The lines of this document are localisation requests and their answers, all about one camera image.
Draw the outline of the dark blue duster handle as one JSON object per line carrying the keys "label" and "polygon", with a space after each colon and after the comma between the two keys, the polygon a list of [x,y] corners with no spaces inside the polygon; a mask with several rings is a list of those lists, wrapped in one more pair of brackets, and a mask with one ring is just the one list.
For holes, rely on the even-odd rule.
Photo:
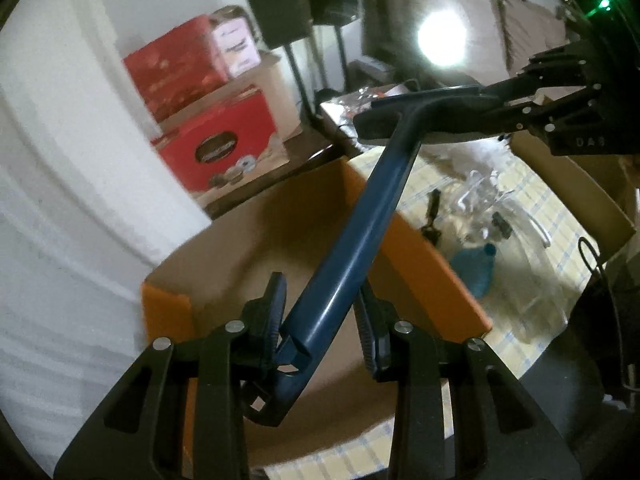
{"label": "dark blue duster handle", "polygon": [[424,143],[476,140],[485,114],[480,86],[412,92],[379,99],[354,118],[361,143],[384,151],[346,226],[280,328],[282,340],[264,378],[243,386],[246,416],[277,427],[331,347],[381,247]]}

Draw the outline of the white earphones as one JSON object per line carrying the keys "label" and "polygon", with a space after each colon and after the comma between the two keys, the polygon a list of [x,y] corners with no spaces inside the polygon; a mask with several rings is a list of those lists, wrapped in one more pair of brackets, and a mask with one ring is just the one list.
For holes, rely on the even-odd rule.
{"label": "white earphones", "polygon": [[494,279],[488,294],[477,300],[495,326],[521,341],[555,337],[566,327],[568,303],[549,256],[550,240],[511,191],[498,187],[495,176],[472,171],[464,181],[442,189],[436,218],[438,242],[446,260],[461,249],[494,244]]}

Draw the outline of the blue silicone funnel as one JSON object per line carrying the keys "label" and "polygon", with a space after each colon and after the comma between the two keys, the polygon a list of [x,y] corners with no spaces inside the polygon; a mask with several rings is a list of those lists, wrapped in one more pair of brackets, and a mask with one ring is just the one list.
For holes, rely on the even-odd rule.
{"label": "blue silicone funnel", "polygon": [[461,249],[449,260],[471,295],[480,300],[485,297],[494,279],[497,247],[494,244]]}

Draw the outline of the brown cardboard box right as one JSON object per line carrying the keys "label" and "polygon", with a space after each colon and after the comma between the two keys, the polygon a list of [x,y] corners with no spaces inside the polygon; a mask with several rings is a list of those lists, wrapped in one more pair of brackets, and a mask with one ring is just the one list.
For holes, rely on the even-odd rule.
{"label": "brown cardboard box right", "polygon": [[634,188],[617,156],[554,156],[527,132],[511,136],[510,147],[596,240],[603,257],[613,257],[636,234]]}

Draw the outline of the brown cardboard box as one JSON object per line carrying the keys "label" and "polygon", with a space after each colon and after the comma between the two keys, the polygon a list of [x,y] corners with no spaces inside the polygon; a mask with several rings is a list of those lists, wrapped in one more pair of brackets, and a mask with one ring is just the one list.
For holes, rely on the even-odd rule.
{"label": "brown cardboard box", "polygon": [[596,240],[603,257],[613,257],[636,234],[634,188],[617,156],[554,156],[527,132],[511,136],[510,147]]}
{"label": "brown cardboard box", "polygon": [[281,59],[277,55],[262,52],[262,62],[258,66],[169,116],[160,123],[160,131],[168,133],[187,119],[204,112],[206,108],[253,86],[264,95],[281,140],[292,139],[303,131],[303,127],[293,92],[282,75],[281,65]]}

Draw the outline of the yellow plaid bed sheet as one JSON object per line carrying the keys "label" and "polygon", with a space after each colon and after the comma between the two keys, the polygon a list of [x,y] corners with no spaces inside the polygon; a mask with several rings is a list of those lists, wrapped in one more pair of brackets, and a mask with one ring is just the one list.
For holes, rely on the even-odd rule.
{"label": "yellow plaid bed sheet", "polygon": [[[503,144],[422,148],[399,211],[413,229],[426,220],[428,196],[442,192],[435,222],[445,258],[493,244],[490,289],[480,300],[492,329],[486,339],[516,377],[523,377],[565,327],[587,284],[578,255],[585,229],[533,170]],[[289,460],[269,457],[269,479],[357,479],[390,460],[395,391],[368,380],[368,400],[347,410],[367,416],[345,437],[315,444]]]}

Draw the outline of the dark wooden side table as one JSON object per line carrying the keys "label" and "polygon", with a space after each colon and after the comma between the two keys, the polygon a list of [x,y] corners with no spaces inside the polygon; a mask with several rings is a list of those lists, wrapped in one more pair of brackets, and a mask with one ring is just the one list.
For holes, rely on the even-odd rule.
{"label": "dark wooden side table", "polygon": [[308,126],[297,136],[286,140],[284,148],[288,153],[286,164],[269,172],[262,172],[254,180],[231,185],[230,190],[224,194],[210,190],[196,201],[209,218],[216,219],[290,177],[317,169],[343,156],[352,158],[360,154],[360,151],[340,136],[327,136],[323,131]]}

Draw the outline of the black speaker left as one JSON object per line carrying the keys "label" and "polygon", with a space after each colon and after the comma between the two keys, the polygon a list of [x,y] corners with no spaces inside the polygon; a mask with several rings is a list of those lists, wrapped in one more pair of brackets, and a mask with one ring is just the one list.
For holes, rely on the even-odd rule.
{"label": "black speaker left", "polygon": [[300,0],[247,0],[247,3],[269,49],[308,37],[308,22]]}

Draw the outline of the brown cardboard box behind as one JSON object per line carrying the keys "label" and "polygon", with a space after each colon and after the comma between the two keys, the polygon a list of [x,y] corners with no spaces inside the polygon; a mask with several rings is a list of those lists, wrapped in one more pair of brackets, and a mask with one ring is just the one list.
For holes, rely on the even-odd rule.
{"label": "brown cardboard box behind", "polygon": [[168,133],[187,119],[204,112],[206,108],[253,86],[264,95],[281,140],[292,139],[303,131],[303,127],[293,92],[282,75],[281,65],[281,59],[277,55],[262,52],[262,62],[258,66],[169,116],[160,123],[160,131]]}

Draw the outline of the red gift box lower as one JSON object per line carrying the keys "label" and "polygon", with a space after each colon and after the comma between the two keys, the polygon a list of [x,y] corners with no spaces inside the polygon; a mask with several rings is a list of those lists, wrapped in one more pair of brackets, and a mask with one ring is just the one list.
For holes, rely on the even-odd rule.
{"label": "red gift box lower", "polygon": [[251,84],[152,142],[201,206],[290,162],[264,92]]}

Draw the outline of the red gift box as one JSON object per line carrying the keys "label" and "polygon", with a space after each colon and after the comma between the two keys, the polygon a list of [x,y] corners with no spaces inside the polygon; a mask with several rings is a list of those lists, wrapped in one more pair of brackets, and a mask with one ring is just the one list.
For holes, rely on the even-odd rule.
{"label": "red gift box", "polygon": [[124,58],[142,100],[157,122],[228,84],[230,76],[201,14]]}
{"label": "red gift box", "polygon": [[251,84],[152,142],[201,206],[290,162],[264,92]]}

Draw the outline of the pink white small box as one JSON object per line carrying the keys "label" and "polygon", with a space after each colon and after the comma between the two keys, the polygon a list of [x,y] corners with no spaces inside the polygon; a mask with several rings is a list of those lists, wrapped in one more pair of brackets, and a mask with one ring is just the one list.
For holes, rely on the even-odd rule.
{"label": "pink white small box", "polygon": [[250,25],[244,16],[216,21],[212,30],[215,47],[231,79],[260,65],[260,55]]}

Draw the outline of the red gift box upper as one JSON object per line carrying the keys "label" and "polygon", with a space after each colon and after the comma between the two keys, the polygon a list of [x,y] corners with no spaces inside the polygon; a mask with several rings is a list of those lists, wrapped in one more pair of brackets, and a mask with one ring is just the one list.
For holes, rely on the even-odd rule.
{"label": "red gift box upper", "polygon": [[157,122],[228,84],[230,76],[201,14],[124,58],[142,100]]}

